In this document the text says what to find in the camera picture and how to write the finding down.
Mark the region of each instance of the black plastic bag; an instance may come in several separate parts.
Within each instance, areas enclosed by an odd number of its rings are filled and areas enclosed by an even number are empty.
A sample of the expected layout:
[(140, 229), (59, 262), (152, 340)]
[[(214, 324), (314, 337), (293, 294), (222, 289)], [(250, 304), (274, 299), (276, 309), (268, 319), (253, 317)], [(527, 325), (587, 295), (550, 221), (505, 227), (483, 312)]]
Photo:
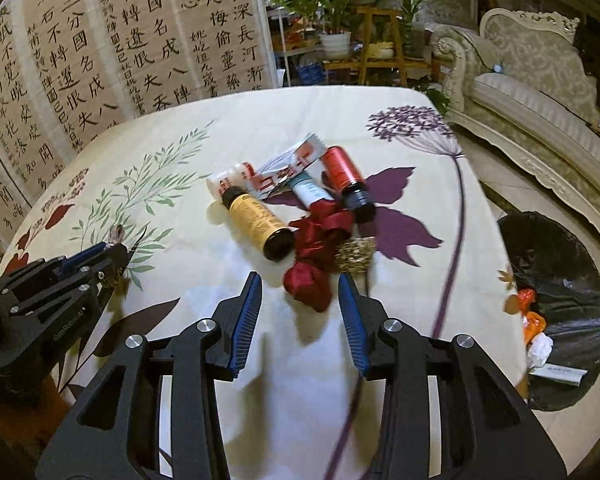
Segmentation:
[(580, 386), (529, 376), (529, 406), (554, 412), (578, 402), (600, 373), (600, 274), (576, 236), (537, 212), (500, 219), (518, 290), (532, 288), (531, 310), (554, 340), (548, 362), (587, 370)]

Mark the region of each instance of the upholstered sofa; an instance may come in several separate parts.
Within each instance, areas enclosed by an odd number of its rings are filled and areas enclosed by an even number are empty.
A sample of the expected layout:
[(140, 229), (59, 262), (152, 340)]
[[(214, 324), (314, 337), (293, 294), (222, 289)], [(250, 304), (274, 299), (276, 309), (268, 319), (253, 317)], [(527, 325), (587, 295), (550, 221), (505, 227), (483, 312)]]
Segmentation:
[(600, 126), (596, 80), (573, 46), (578, 20), (490, 10), (480, 35), (434, 28), (434, 54), (448, 69), (448, 122), (504, 152), (600, 232)]

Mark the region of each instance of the white tablecloth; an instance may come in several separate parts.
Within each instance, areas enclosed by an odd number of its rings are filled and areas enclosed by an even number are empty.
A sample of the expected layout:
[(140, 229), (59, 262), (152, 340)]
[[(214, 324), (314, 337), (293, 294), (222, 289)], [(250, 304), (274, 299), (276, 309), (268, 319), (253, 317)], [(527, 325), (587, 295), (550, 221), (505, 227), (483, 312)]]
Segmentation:
[[(464, 157), (449, 154), (457, 143), (440, 135), (430, 107), (424, 95), (397, 88), (245, 92), (101, 134), (33, 207), (0, 268), (74, 254), (106, 238), (118, 221), (127, 225), (131, 247), (148, 224), (130, 264), (126, 298), (112, 299), (79, 360), (76, 345), (59, 378), (54, 371), (60, 387), (71, 384), (63, 394), (77, 395), (123, 335), (178, 334), (237, 295), (256, 270), (264, 291), (247, 366), (234, 383), (216, 386), (231, 475), (324, 477), (358, 376), (336, 294), (324, 314), (291, 299), (282, 277), (293, 256), (276, 264), (264, 259), (228, 223), (227, 211), (204, 183), (207, 174), (237, 162), (258, 166), (311, 132), (349, 152), (378, 204), (371, 295), (390, 316), (426, 335), (445, 303), (442, 338), (473, 335), (517, 383), (525, 351), (520, 316), (503, 312), (514, 292), (503, 278), (504, 245), (475, 175)], [(379, 112), (384, 114), (371, 117)], [(377, 131), (370, 129), (374, 124)], [(303, 215), (292, 206), (270, 208), (284, 221)], [(334, 292), (336, 280), (334, 275)], [(122, 323), (117, 339), (106, 334), (115, 322)], [(378, 437), (382, 390), (381, 382), (364, 384), (334, 478), (359, 478), (365, 471)], [(439, 445), (435, 432), (432, 445)]]

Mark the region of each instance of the red bow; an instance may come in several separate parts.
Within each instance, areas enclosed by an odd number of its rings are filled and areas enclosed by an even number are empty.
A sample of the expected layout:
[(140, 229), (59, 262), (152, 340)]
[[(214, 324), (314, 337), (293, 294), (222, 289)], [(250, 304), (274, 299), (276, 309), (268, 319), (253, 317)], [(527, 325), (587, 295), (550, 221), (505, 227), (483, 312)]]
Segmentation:
[(286, 273), (286, 291), (295, 300), (324, 312), (331, 302), (329, 273), (336, 271), (338, 246), (351, 236), (353, 215), (333, 200), (309, 206), (309, 216), (289, 222), (296, 231), (296, 261)]

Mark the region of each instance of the floor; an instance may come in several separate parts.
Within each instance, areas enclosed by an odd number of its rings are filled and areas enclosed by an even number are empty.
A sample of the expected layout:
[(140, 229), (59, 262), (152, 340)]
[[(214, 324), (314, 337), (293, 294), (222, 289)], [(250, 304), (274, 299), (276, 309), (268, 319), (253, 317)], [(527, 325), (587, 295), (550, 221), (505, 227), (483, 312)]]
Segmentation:
[[(600, 236), (584, 217), (568, 210), (549, 190), (520, 171), (498, 150), (468, 132), (458, 134), (464, 154), (478, 178), (522, 211), (538, 211), (560, 222), (582, 241), (600, 272)], [(494, 220), (506, 213), (490, 202)], [(575, 406), (559, 412), (534, 412), (571, 472), (600, 437), (600, 376)]]

